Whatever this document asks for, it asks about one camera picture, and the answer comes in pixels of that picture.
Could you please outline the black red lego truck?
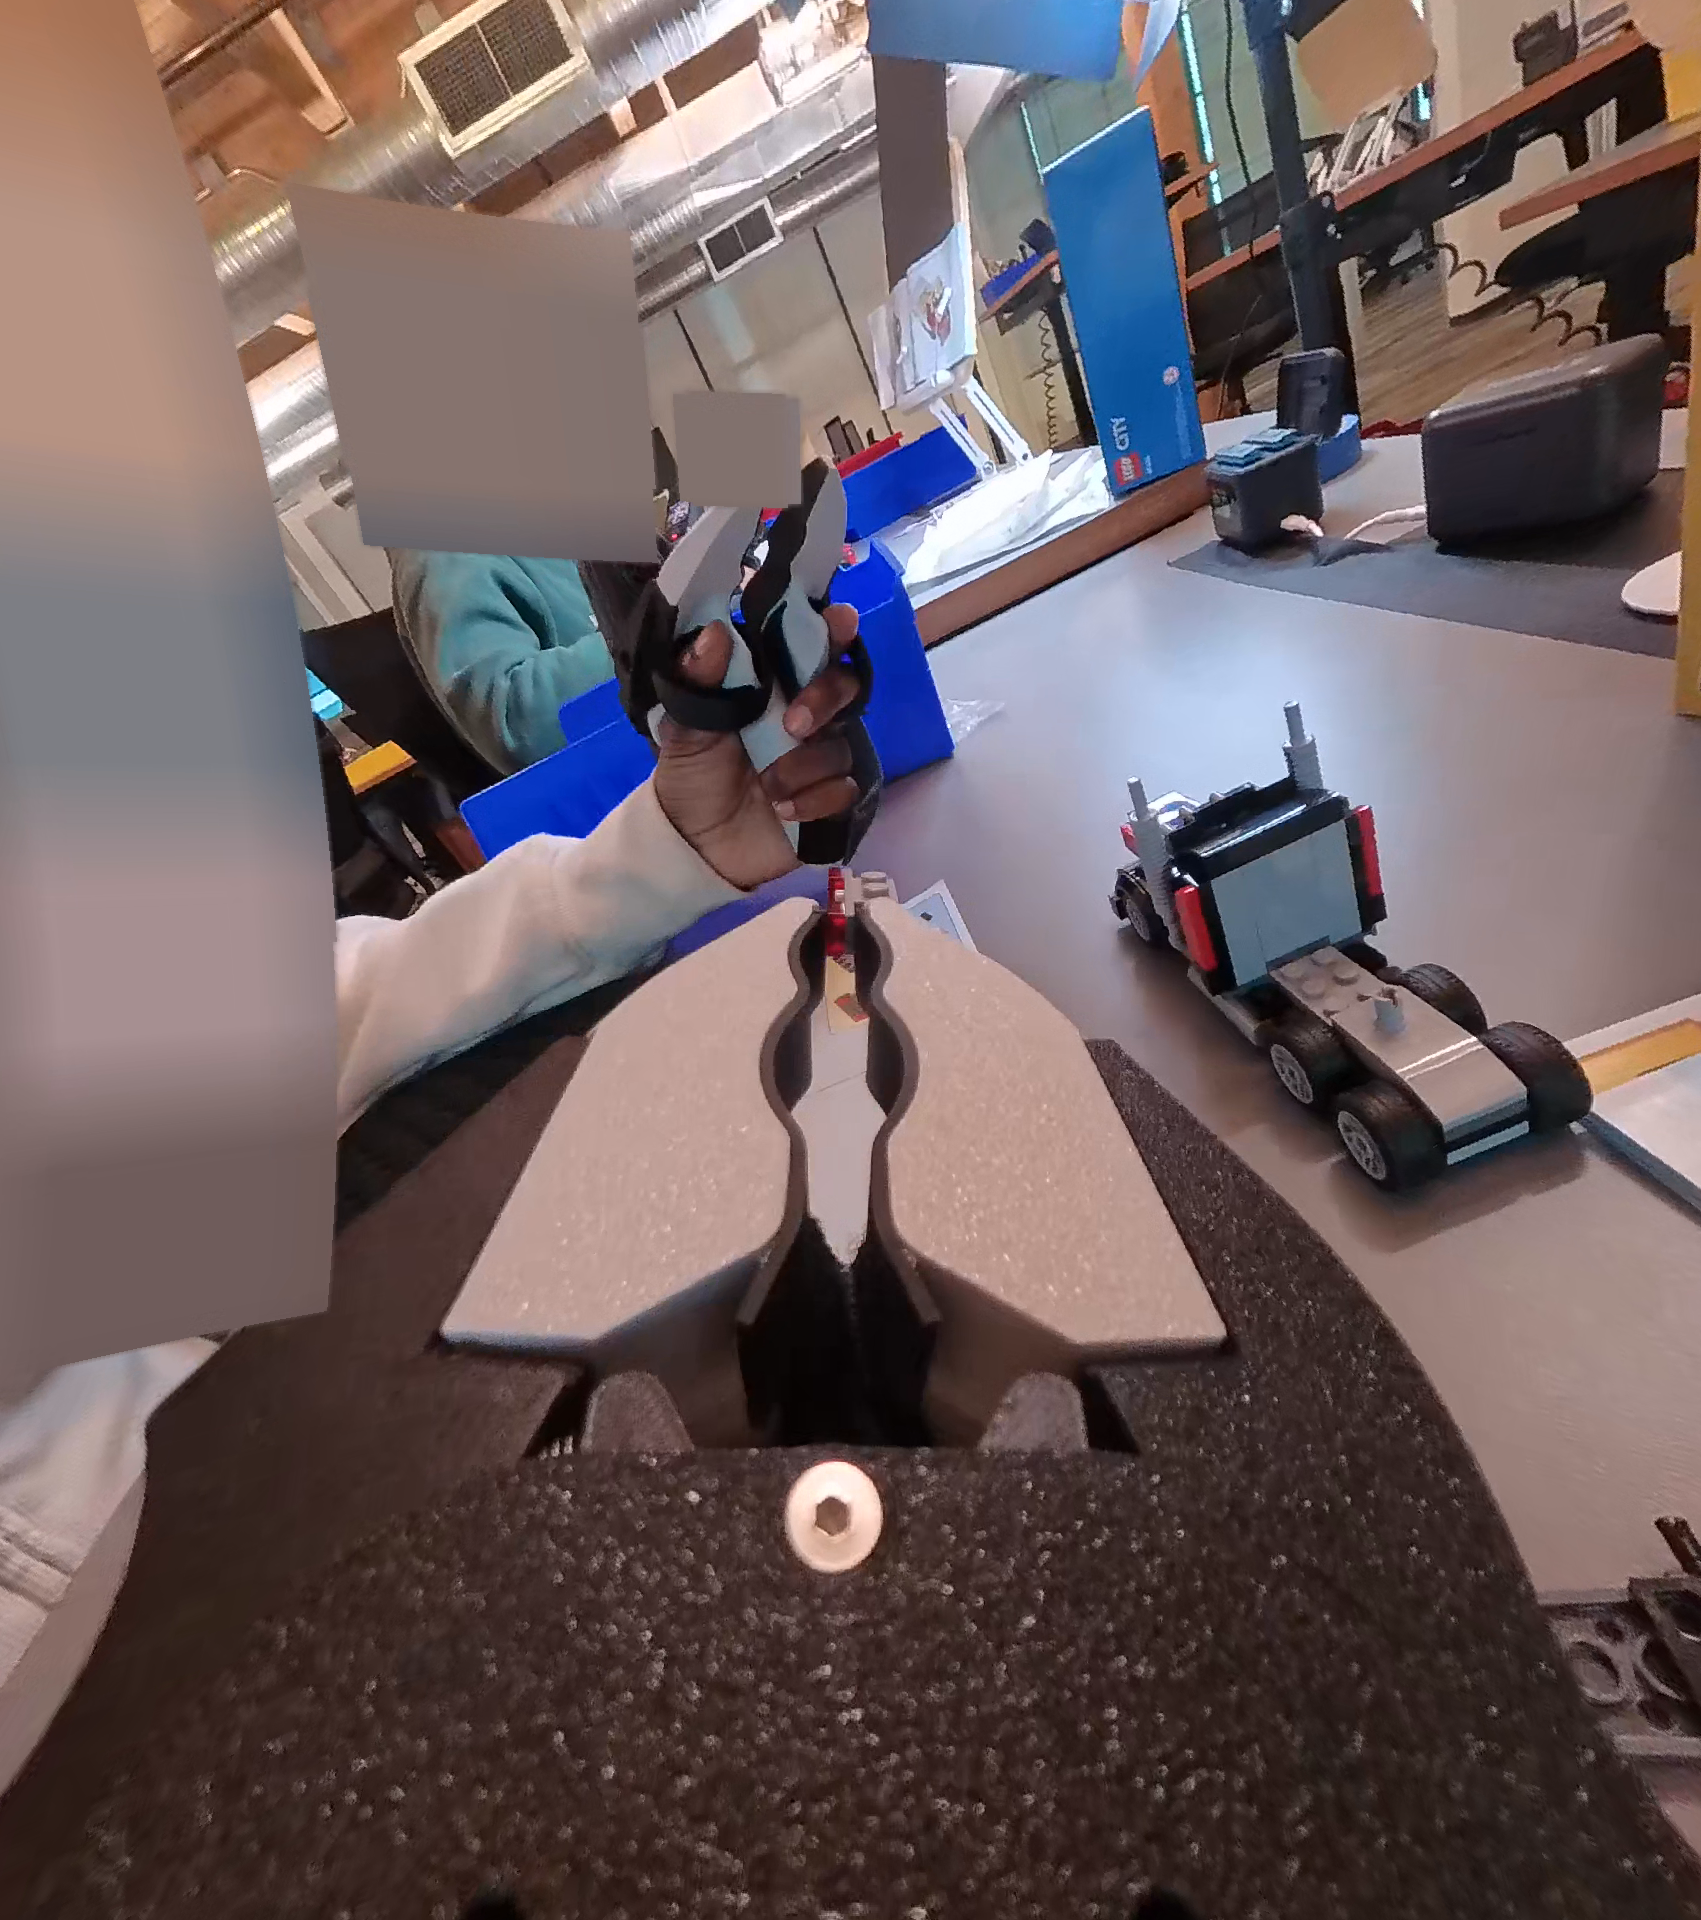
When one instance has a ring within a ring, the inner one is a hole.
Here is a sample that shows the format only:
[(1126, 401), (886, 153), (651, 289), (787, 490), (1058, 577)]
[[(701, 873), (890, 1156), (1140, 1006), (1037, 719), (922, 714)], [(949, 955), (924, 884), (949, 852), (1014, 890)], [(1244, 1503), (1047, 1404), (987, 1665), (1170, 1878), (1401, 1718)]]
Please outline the black red lego truck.
[(1581, 1123), (1593, 1088), (1566, 1043), (1489, 1021), (1456, 972), (1396, 968), (1374, 945), (1386, 917), (1374, 812), (1326, 782), (1296, 701), (1285, 719), (1280, 779), (1206, 799), (1126, 782), (1113, 916), (1185, 962), (1374, 1187), (1413, 1192)]

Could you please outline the blue plastic bin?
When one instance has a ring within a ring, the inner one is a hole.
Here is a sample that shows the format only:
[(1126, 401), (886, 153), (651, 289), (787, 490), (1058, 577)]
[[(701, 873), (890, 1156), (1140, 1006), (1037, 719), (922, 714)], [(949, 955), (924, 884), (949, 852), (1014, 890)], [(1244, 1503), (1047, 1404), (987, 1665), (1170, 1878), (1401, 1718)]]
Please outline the blue plastic bin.
[[(833, 579), (833, 597), (861, 613), (872, 669), (863, 721), (886, 782), (895, 782), (950, 757), (955, 737), (900, 570), (874, 542), (853, 555)], [(485, 856), (532, 835), (588, 835), (652, 770), (654, 753), (639, 742), (617, 681), (567, 701), (560, 726), (567, 742), (554, 753), (463, 803)]]
[(970, 488), (979, 467), (943, 423), (910, 441), (892, 435), (838, 465), (847, 500), (847, 543), (924, 514)]

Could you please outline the white paper bag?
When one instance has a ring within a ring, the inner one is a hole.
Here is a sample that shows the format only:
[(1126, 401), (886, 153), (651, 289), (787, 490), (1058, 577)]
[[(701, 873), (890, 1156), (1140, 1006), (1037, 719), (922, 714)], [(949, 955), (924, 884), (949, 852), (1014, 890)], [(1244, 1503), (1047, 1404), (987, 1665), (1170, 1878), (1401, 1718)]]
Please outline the white paper bag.
[(1049, 450), (979, 478), (922, 517), (900, 574), (914, 596), (990, 570), (1110, 508), (1102, 454)]

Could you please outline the person's left hand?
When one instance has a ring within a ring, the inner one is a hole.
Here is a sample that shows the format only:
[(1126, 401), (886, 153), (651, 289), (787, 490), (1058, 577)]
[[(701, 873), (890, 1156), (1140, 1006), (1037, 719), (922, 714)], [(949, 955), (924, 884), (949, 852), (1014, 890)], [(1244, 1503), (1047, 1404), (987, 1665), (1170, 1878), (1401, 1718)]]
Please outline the person's left hand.
[(791, 752), (759, 770), (743, 737), (661, 721), (652, 777), (670, 826), (738, 892), (778, 882), (798, 868), (789, 828), (835, 819), (861, 801), (855, 750), (838, 715), (861, 679), (851, 662), (858, 611), (825, 611), (835, 660), (785, 710)]

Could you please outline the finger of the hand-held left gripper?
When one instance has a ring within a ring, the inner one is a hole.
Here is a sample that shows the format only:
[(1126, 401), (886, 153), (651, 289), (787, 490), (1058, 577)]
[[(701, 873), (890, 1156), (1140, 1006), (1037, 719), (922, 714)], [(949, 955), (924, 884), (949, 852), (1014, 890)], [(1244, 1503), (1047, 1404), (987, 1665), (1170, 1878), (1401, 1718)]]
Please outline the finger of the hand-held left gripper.
[(749, 506), (710, 506), (696, 514), (657, 579), (670, 607), (670, 635), (693, 638), (730, 620), (760, 526), (762, 512)]
[(845, 542), (842, 478), (830, 462), (813, 459), (798, 501), (769, 524), (762, 564), (743, 587), (749, 691), (760, 707), (800, 693), (847, 649), (829, 620)]

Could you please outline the blue lego box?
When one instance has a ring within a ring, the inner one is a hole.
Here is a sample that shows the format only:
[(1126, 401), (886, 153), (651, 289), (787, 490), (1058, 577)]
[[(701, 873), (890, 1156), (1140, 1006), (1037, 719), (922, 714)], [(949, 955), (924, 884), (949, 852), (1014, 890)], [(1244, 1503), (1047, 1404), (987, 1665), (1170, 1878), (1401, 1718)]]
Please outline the blue lego box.
[(1114, 498), (1205, 462), (1194, 357), (1151, 112), (1042, 170)]

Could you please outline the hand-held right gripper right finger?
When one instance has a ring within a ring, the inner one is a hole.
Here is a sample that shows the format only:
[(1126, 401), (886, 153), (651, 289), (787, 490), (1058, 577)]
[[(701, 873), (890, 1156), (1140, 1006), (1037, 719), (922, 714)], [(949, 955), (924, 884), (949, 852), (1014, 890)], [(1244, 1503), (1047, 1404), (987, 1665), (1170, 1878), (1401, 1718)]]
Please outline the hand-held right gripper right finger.
[(1225, 1348), (1226, 1323), (1077, 1023), (895, 899), (863, 903), (864, 1340), (909, 1413), (1030, 1373)]

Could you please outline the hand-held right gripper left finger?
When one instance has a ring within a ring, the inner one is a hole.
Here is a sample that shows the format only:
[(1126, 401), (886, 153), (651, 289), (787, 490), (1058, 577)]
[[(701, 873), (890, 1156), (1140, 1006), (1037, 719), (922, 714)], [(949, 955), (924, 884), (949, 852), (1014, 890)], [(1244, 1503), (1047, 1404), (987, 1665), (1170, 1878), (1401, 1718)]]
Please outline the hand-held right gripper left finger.
[(582, 1050), (443, 1341), (743, 1412), (738, 1312), (800, 1218), (775, 1043), (808, 1003), (813, 902), (782, 899), (647, 977)]

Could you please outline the black office chair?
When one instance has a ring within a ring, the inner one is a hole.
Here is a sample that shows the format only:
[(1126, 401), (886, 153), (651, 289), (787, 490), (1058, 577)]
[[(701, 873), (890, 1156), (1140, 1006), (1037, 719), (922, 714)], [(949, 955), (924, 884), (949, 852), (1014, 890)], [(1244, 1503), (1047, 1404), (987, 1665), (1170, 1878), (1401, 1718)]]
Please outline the black office chair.
[(302, 630), (307, 669), (341, 698), (346, 723), (370, 748), (396, 746), (413, 762), (366, 791), (377, 817), (400, 821), (433, 876), (451, 884), (471, 870), (458, 803), (488, 774), (440, 712), (390, 610)]

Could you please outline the dark cube device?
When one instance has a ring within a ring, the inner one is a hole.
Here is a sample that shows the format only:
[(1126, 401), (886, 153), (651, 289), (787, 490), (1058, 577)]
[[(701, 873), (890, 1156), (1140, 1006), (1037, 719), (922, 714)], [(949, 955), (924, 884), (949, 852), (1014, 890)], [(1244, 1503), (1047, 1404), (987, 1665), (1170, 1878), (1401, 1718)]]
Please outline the dark cube device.
[(1423, 419), (1425, 524), (1472, 547), (1608, 515), (1661, 470), (1665, 342), (1634, 335), (1475, 384)]

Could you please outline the white clear display stand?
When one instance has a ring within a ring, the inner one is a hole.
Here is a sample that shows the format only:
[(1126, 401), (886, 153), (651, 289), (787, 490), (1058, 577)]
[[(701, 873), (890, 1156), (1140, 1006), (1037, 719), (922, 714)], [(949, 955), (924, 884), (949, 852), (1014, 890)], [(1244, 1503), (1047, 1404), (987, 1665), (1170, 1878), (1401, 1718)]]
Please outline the white clear display stand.
[(1033, 458), (976, 375), (979, 305), (964, 218), (892, 285), (868, 318), (868, 337), (886, 414), (928, 414), (979, 475)]

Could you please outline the white ceiling air vent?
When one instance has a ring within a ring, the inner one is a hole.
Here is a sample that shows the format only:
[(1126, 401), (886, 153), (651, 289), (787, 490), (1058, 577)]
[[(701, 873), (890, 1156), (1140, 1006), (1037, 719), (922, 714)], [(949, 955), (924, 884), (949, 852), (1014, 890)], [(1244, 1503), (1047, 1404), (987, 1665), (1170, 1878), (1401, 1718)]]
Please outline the white ceiling air vent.
[(398, 53), (405, 91), (460, 157), (590, 75), (560, 1), (474, 1)]

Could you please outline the black device teal front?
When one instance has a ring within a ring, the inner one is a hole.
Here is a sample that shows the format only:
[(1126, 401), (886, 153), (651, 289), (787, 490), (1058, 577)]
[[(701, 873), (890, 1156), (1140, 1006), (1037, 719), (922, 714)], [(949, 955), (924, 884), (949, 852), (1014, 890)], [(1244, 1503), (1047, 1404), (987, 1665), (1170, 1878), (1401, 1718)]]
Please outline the black device teal front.
[(1225, 446), (1205, 463), (1214, 537), (1261, 552), (1300, 529), (1321, 529), (1319, 438), (1274, 423)]

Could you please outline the wood edged table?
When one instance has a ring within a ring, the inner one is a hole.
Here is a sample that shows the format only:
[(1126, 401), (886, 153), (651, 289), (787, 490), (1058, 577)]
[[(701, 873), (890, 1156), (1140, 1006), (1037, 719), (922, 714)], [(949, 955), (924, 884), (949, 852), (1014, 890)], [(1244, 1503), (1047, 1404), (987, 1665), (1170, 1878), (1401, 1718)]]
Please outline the wood edged table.
[[(1174, 526), (1196, 519), (1199, 539), (1206, 537), (1211, 515), (1205, 485), (1205, 463), (1222, 448), (1268, 427), (1270, 411), (1208, 421), (1202, 427), (1202, 450), (1193, 465), (1170, 472), (1128, 492), (1113, 492), (1110, 508), (1069, 531), (1054, 535), (990, 570), (958, 576), (947, 587), (913, 594), (910, 605), (920, 641), (933, 649), (980, 621), (1006, 611), (1030, 597), (1102, 564)], [(916, 529), (933, 512), (920, 512), (882, 527), (868, 539), (853, 542), (849, 552), (877, 543), (900, 567), (900, 557), (914, 543)]]

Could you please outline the grey cube device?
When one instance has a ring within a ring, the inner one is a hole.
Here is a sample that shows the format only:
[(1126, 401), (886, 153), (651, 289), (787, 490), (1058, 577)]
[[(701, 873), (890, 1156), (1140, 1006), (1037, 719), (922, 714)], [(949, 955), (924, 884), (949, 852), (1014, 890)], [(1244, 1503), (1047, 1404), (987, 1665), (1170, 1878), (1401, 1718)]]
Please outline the grey cube device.
[(1354, 467), (1363, 452), (1363, 419), (1350, 400), (1342, 348), (1300, 348), (1278, 359), (1277, 423), (1317, 441), (1325, 483)]

